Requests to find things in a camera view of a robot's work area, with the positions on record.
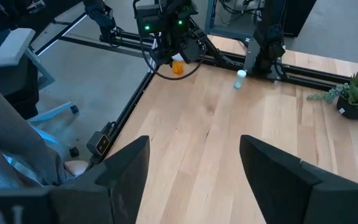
office chair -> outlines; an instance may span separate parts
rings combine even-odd
[[[29,48],[34,35],[35,31],[32,29],[15,29],[10,32],[0,46],[0,92],[42,138],[67,148],[70,155],[76,157],[78,156],[76,147],[72,147],[61,139],[34,126],[34,123],[49,120],[66,110],[71,110],[73,114],[78,112],[76,105],[69,101],[38,114],[35,106],[39,101],[38,71],[42,76],[52,76],[41,64],[38,56]]]

concrete floor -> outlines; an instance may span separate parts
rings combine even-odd
[[[147,4],[152,0],[142,0]],[[136,32],[132,1],[106,0],[114,9],[117,24],[124,30]],[[195,0],[200,13],[194,17],[204,27],[207,0]],[[73,21],[83,12],[78,5],[57,18]],[[37,50],[64,26],[50,25],[34,43]],[[68,37],[98,41],[99,29],[89,18],[67,33]],[[300,36],[286,41],[287,48],[309,54],[358,62],[358,1],[317,0]],[[41,55],[42,62],[54,74],[55,83],[44,88],[38,104],[40,111],[73,101],[80,113],[67,112],[39,127],[66,142],[75,144],[80,158],[88,160],[86,142],[94,131],[108,121],[115,121],[132,96],[147,66],[142,58],[116,52],[93,49],[59,40]],[[64,159],[67,151],[55,147]]]

white armrest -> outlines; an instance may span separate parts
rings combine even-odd
[[[30,45],[35,31],[27,28],[18,28],[11,31],[0,46],[0,67],[19,64],[24,51]]]

